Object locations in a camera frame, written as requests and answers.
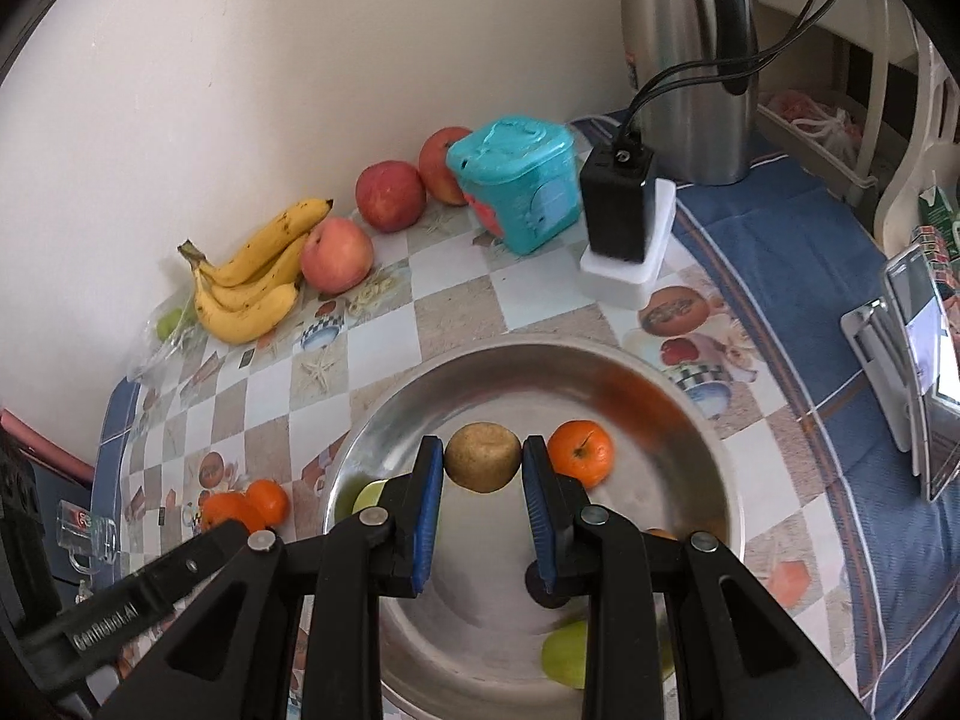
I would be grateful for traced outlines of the patterned plastic tablecloth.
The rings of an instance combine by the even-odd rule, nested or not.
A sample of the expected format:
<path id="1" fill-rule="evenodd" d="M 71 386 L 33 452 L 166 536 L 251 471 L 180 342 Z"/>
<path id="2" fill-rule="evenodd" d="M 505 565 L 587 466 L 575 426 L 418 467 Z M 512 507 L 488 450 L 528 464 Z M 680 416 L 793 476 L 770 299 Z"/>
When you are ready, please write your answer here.
<path id="1" fill-rule="evenodd" d="M 511 332 L 590 338 L 703 411 L 736 468 L 748 566 L 875 717 L 903 717 L 957 634 L 958 494 L 924 499 L 841 332 L 877 298 L 882 254 L 768 145 L 740 184 L 682 188 L 646 309 L 579 291 L 585 243 L 572 227 L 516 257 L 468 211 L 432 206 L 376 239 L 350 293 L 302 294 L 241 348 L 194 335 L 117 385 L 94 481 L 121 532 L 117 574 L 189 538 L 207 494 L 251 479 L 290 493 L 290 535 L 316 533 L 343 436 L 420 362 Z"/>

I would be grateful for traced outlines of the red right apple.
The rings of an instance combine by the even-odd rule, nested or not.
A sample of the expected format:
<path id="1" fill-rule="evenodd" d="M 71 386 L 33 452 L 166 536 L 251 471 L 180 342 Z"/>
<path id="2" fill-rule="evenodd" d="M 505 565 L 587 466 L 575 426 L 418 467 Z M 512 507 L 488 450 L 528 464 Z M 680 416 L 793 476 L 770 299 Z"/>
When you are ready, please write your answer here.
<path id="1" fill-rule="evenodd" d="M 418 172 L 427 192 L 444 205 L 464 206 L 467 203 L 457 179 L 446 164 L 449 148 L 467 137 L 470 128 L 443 127 L 427 138 L 418 156 Z"/>

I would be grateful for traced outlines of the grey phone stand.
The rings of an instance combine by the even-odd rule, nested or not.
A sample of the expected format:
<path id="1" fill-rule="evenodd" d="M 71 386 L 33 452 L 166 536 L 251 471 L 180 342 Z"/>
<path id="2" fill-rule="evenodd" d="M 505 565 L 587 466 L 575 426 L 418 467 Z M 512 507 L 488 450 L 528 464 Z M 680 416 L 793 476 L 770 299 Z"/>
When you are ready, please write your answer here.
<path id="1" fill-rule="evenodd" d="M 893 336 L 892 312 L 882 298 L 875 298 L 844 314 L 839 327 L 866 372 L 896 448 L 911 454 L 907 358 Z"/>

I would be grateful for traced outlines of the black power adapter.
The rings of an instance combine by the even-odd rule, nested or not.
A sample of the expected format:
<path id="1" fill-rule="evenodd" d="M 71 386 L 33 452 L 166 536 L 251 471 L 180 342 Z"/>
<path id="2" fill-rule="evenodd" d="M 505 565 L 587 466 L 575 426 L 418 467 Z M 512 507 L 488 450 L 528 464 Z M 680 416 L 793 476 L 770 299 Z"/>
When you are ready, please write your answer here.
<path id="1" fill-rule="evenodd" d="M 640 140 L 613 140 L 597 145 L 579 174 L 586 229 L 592 227 L 601 250 L 615 238 L 610 223 L 620 226 L 640 210 L 640 198 L 651 195 L 656 180 L 654 151 Z"/>

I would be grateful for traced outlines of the pale red apple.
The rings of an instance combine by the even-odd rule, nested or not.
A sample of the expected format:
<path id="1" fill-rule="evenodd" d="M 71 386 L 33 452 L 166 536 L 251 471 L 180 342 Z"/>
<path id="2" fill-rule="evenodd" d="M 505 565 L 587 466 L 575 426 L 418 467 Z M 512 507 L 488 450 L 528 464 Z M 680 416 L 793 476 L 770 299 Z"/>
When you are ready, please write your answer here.
<path id="1" fill-rule="evenodd" d="M 301 257 L 304 281 L 319 293 L 342 294 L 368 276 L 374 263 L 370 236 L 348 218 L 325 218 L 309 232 Z"/>

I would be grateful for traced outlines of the teal house-shaped box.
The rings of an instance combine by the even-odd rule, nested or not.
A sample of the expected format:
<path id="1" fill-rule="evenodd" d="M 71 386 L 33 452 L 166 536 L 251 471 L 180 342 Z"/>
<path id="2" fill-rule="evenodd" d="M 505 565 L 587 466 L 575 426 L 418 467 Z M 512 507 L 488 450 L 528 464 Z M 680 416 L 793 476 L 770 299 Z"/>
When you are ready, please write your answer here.
<path id="1" fill-rule="evenodd" d="M 510 115 L 449 146 L 446 166 L 480 224 L 529 255 L 581 213 L 574 137 L 562 124 Z"/>

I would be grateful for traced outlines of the orange tangerine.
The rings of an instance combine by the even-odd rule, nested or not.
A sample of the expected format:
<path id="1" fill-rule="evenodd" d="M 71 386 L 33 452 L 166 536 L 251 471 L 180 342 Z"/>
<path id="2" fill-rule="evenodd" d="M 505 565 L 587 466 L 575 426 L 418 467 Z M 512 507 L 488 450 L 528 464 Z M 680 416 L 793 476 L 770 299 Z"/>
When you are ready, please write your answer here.
<path id="1" fill-rule="evenodd" d="M 245 489 L 245 497 L 259 512 L 268 527 L 277 528 L 288 520 L 291 511 L 290 496 L 273 479 L 256 479 Z"/>
<path id="2" fill-rule="evenodd" d="M 229 520 L 242 523 L 249 533 L 267 528 L 263 516 L 242 493 L 226 491 L 212 494 L 200 504 L 200 528 L 204 532 Z"/>
<path id="3" fill-rule="evenodd" d="M 556 473 L 577 479 L 586 489 L 599 486 L 615 465 L 612 437 L 589 419 L 575 419 L 556 427 L 547 440 L 547 452 Z"/>

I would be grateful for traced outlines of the green pear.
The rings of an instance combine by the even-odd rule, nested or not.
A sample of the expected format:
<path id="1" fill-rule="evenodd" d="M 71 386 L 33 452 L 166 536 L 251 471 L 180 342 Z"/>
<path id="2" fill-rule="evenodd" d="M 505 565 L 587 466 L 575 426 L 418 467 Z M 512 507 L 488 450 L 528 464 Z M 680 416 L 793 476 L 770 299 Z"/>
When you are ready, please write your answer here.
<path id="1" fill-rule="evenodd" d="M 674 674 L 674 658 L 669 629 L 658 630 L 661 678 L 669 681 Z M 587 621 L 578 619 L 553 631 L 542 644 L 540 667 L 553 683 L 582 691 L 586 687 Z"/>
<path id="2" fill-rule="evenodd" d="M 358 514 L 368 507 L 376 507 L 381 497 L 382 489 L 386 486 L 385 479 L 373 479 L 363 486 L 352 489 L 343 489 L 334 507 L 334 522 L 342 522 L 345 518 Z"/>

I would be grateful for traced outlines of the smartphone on stand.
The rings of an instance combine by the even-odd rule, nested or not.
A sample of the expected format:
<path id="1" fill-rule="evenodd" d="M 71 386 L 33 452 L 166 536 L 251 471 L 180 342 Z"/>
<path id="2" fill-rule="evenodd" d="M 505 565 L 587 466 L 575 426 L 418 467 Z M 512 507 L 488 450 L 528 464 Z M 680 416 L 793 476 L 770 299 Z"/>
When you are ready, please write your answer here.
<path id="1" fill-rule="evenodd" d="M 882 296 L 905 358 L 911 456 L 921 493 L 939 499 L 958 475 L 958 353 L 952 327 L 921 245 L 885 263 Z"/>

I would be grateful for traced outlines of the clear glass mug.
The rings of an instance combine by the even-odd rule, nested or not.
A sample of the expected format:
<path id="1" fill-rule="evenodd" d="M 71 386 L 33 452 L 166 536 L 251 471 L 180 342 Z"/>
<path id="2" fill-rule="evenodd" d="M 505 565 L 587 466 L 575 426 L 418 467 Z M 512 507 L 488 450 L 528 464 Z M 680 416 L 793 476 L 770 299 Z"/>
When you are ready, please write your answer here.
<path id="1" fill-rule="evenodd" d="M 57 544 L 78 574 L 93 577 L 114 566 L 119 554 L 119 528 L 110 517 L 92 514 L 78 504 L 60 500 Z"/>

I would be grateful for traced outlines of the large steel plate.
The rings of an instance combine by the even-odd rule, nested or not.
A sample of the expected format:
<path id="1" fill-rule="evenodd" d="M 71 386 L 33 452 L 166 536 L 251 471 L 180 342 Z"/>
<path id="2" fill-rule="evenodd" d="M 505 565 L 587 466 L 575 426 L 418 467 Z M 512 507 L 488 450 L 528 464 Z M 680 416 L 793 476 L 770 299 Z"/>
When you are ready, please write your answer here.
<path id="1" fill-rule="evenodd" d="M 423 437 L 449 442 L 493 422 L 544 442 L 575 419 L 612 437 L 613 470 L 589 504 L 641 532 L 709 532 L 745 550 L 732 461 L 693 400 L 649 362 L 598 341 L 517 335 L 423 364 L 359 418 L 325 473 L 324 528 L 352 513 L 371 481 L 411 472 Z M 494 493 L 443 481 L 430 577 L 413 600 L 379 603 L 382 694 L 412 718 L 576 718 L 583 696 L 542 670 L 544 640 L 589 613 L 549 610 L 529 578 L 558 577 L 577 515 L 553 527 L 526 470 Z"/>

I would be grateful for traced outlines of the brown kiwi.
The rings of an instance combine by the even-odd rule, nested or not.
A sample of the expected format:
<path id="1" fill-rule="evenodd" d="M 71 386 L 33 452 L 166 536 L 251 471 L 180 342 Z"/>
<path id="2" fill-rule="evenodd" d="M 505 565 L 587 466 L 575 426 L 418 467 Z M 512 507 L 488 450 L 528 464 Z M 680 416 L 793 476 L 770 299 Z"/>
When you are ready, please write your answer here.
<path id="1" fill-rule="evenodd" d="M 496 422 L 471 422 L 457 429 L 444 450 L 448 477 L 472 493 L 504 488 L 521 465 L 521 442 Z"/>

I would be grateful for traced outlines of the steel thermos jug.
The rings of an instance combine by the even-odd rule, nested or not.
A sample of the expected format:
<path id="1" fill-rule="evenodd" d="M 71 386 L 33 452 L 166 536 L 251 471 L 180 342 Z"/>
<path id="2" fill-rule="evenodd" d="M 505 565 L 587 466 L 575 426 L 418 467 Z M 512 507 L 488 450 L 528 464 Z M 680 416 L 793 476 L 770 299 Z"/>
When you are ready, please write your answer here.
<path id="1" fill-rule="evenodd" d="M 633 115 L 631 130 L 677 182 L 735 184 L 747 174 L 757 78 L 721 59 L 758 50 L 755 0 L 622 0 L 631 87 L 654 83 L 657 98 Z"/>

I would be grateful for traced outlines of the white plastic chair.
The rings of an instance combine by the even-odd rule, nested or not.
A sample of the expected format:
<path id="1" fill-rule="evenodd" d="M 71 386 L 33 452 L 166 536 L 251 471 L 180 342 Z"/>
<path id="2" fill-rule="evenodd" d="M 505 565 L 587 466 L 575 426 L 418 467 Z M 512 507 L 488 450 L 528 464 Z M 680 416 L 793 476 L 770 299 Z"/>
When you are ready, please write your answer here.
<path id="1" fill-rule="evenodd" d="M 924 31 L 919 31 L 918 99 L 907 151 L 878 200 L 874 239 L 887 257 L 907 249 L 919 224 L 919 195 L 957 187 L 958 85 Z"/>

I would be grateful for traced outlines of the yellow banana bunch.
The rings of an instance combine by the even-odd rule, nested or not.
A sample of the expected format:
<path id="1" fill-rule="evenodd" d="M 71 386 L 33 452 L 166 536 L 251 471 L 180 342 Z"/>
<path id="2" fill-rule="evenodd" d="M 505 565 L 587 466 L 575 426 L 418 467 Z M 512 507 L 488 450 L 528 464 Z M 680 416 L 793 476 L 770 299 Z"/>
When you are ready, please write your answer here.
<path id="1" fill-rule="evenodd" d="M 274 330 L 299 298 L 299 259 L 309 234 L 332 208 L 334 202 L 327 199 L 288 206 L 223 265 L 213 265 L 192 241 L 179 245 L 194 278 L 200 325 L 213 338 L 235 346 Z"/>

